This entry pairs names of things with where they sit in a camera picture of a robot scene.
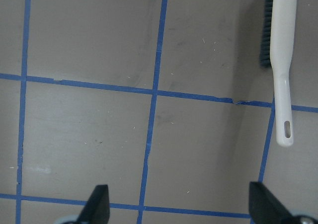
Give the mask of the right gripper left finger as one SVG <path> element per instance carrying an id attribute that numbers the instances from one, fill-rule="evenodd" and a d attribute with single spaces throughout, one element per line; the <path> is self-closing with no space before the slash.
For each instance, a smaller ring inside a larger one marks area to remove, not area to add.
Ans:
<path id="1" fill-rule="evenodd" d="M 59 224 L 107 224 L 110 219 L 108 185 L 97 185 L 80 214 L 58 219 Z"/>

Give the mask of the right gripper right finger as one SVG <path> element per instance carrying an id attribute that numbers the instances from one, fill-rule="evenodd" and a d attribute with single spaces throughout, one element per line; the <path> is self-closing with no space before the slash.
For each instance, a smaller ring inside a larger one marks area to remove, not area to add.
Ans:
<path id="1" fill-rule="evenodd" d="M 261 182 L 249 183 L 249 215 L 255 224 L 316 224 L 307 215 L 293 215 Z"/>

